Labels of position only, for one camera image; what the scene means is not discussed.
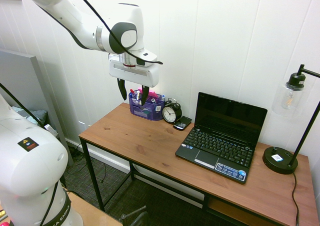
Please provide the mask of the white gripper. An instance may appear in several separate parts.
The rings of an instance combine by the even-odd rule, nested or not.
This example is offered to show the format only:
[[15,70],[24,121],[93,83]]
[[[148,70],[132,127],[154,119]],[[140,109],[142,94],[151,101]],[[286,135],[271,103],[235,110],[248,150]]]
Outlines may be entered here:
[[123,100],[127,99],[125,81],[142,85],[141,104],[145,105],[149,95],[149,87],[155,87],[159,83],[159,67],[152,64],[148,67],[136,66],[125,67],[119,61],[111,59],[109,61],[109,74],[117,78],[118,88]]

